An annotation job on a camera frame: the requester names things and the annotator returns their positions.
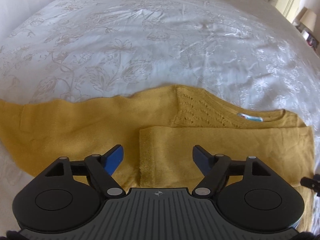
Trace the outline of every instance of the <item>lampshade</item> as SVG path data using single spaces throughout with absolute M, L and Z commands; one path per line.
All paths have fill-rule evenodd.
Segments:
M 310 9 L 307 9 L 300 22 L 313 32 L 315 29 L 316 19 L 317 15 Z

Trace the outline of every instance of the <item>round black disc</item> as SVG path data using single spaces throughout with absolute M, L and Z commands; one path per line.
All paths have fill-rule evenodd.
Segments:
M 219 193 L 217 206 L 231 223 L 255 232 L 287 229 L 299 221 L 304 210 L 301 195 L 286 182 L 281 187 L 272 183 L 236 182 Z
M 50 189 L 36 197 L 36 205 L 49 211 L 63 209 L 71 204 L 72 194 L 62 189 Z
M 98 193 L 78 181 L 30 184 L 12 204 L 13 213 L 24 228 L 39 232 L 77 228 L 91 219 L 100 206 Z
M 275 209 L 282 202 L 280 195 L 269 189 L 251 190 L 244 196 L 244 200 L 249 206 L 260 210 Z

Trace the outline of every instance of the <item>white duvet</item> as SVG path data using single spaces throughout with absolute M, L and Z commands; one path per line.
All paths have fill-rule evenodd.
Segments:
M 299 114 L 314 127 L 317 164 L 319 80 L 320 59 L 262 0 L 56 0 L 0 45 L 4 100 L 79 102 L 174 83 L 202 87 L 244 108 Z M 0 235 L 18 229 L 11 202 L 30 179 L 1 145 Z

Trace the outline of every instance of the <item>mustard knit sweater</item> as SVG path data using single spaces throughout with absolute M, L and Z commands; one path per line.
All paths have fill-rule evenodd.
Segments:
M 305 212 L 299 230 L 311 226 L 313 194 L 299 181 L 313 173 L 312 129 L 289 111 L 248 111 L 181 85 L 75 104 L 54 100 L 22 106 L 0 100 L 0 138 L 17 165 L 33 176 L 60 156 L 83 160 L 122 144 L 124 160 L 113 178 L 125 190 L 192 190 L 203 178 L 192 161 L 195 144 L 233 160 L 255 155 L 300 192 Z

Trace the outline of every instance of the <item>gray ribbed plate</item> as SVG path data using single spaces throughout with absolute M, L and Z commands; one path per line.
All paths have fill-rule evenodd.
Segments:
M 297 231 L 247 232 L 224 220 L 210 200 L 194 198 L 184 188 L 133 188 L 126 197 L 106 201 L 81 228 L 60 234 L 20 233 L 30 240 L 288 240 Z

